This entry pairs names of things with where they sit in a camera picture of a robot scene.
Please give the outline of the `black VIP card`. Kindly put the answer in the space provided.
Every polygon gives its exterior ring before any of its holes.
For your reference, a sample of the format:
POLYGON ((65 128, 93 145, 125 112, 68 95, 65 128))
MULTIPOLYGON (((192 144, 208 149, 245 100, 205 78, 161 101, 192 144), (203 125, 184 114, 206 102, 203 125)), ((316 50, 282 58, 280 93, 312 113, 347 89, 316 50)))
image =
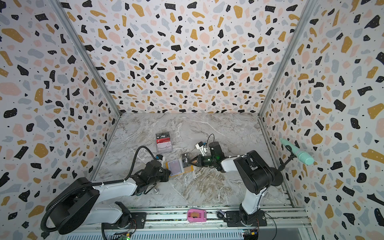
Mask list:
POLYGON ((191 166, 189 153, 183 153, 182 154, 182 164, 183 164, 183 168, 188 168, 191 166))

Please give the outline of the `yellow leather card holder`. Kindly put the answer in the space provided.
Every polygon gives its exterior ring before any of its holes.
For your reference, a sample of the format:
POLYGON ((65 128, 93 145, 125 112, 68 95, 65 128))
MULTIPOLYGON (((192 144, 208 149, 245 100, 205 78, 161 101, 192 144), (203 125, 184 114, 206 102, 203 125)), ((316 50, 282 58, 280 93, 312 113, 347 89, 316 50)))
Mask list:
POLYGON ((185 173, 193 172, 194 168, 189 163, 189 154, 182 154, 178 160, 166 162, 166 168, 171 172, 170 178, 179 176, 185 173))

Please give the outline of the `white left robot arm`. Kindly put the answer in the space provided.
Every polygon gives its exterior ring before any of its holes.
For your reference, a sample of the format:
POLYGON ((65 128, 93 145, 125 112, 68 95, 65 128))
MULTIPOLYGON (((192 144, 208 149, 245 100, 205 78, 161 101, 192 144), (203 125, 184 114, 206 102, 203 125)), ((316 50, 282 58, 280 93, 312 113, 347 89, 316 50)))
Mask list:
POLYGON ((49 203, 41 221, 44 232, 69 234, 83 225, 101 224, 117 229, 142 228, 145 217, 136 217, 122 202, 111 207, 101 203, 124 196, 146 195, 157 183, 169 180, 171 171, 158 160, 148 162, 144 169, 125 179, 91 182, 79 178, 49 203))

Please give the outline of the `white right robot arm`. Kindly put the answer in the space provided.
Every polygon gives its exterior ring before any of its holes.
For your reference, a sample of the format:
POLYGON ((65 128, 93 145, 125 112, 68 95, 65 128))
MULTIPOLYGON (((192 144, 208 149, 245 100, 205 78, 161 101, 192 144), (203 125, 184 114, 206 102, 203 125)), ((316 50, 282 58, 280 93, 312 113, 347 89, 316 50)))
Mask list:
POLYGON ((245 155, 226 157, 219 142, 209 144, 200 142, 197 144, 197 149, 201 153, 192 159, 184 160, 185 165, 213 168, 222 173, 238 172, 240 174, 247 189, 239 209, 240 218, 244 223, 258 216, 260 203, 267 189, 283 183, 281 170, 269 167, 254 150, 245 155))

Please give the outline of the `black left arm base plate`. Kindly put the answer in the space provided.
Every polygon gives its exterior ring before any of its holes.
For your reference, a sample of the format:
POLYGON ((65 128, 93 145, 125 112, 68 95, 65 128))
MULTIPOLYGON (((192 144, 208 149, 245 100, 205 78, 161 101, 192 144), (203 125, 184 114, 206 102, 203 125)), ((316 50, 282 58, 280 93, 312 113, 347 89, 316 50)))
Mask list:
POLYGON ((147 213, 123 214, 114 224, 103 223, 105 230, 133 231, 143 229, 147 220, 147 213))

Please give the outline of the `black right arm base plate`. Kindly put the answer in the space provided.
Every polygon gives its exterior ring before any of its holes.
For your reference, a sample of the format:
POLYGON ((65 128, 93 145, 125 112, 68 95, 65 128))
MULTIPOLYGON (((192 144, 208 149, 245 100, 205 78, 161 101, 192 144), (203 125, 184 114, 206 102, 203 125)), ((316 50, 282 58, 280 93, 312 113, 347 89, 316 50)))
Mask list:
POLYGON ((217 218, 223 220, 228 227, 266 227, 267 220, 265 212, 258 210, 252 215, 247 215, 243 211, 227 211, 219 210, 216 212, 217 218))

